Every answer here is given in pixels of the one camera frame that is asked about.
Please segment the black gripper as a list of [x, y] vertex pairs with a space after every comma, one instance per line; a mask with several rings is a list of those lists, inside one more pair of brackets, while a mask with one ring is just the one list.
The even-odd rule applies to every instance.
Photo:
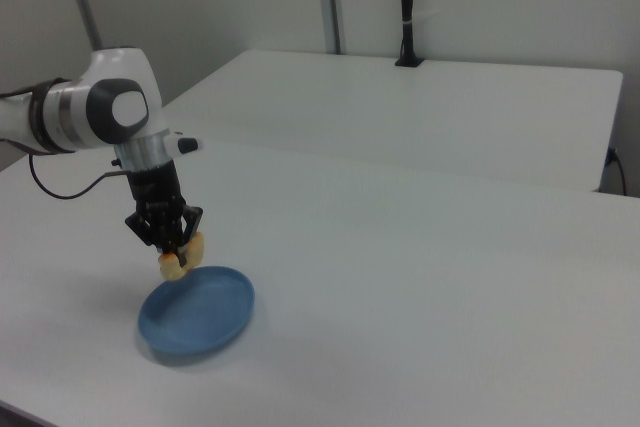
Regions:
[[127, 180], [135, 201], [135, 212], [125, 219], [131, 231], [161, 254], [177, 250], [180, 266], [200, 262], [204, 240], [198, 227], [203, 210], [186, 205], [175, 163], [130, 172]]

